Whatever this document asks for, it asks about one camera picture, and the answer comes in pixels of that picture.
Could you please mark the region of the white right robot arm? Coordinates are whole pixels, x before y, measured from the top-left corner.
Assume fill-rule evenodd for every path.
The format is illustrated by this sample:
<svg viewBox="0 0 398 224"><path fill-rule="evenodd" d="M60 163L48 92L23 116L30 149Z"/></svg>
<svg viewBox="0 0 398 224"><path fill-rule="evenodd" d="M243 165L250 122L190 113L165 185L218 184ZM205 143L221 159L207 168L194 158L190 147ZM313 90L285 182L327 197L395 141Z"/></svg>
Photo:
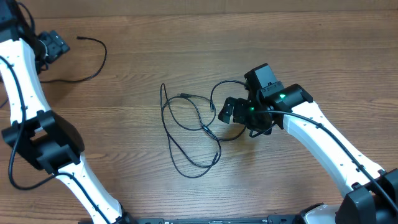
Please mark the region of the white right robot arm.
<svg viewBox="0 0 398 224"><path fill-rule="evenodd" d="M298 84L285 87L268 64L244 76L247 98L228 97L218 118L269 135L274 126L300 141L340 191L340 205L319 203L274 223L397 223L397 170L385 171L359 152Z"/></svg>

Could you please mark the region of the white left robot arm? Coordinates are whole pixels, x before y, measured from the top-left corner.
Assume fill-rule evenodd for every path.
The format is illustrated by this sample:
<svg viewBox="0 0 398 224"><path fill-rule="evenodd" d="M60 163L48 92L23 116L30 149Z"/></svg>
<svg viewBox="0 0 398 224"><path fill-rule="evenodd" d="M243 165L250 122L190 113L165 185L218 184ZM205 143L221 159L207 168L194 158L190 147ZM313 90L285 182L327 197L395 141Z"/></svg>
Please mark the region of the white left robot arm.
<svg viewBox="0 0 398 224"><path fill-rule="evenodd" d="M11 185L33 190L58 179L90 214L90 223L134 223L133 217L102 186L85 157L77 129L54 112L38 78L42 66L68 51L56 32L35 34L17 1L1 1L1 81L10 105L9 128L3 140L12 148L8 165ZM18 185L13 177L16 154L49 177L31 186Z"/></svg>

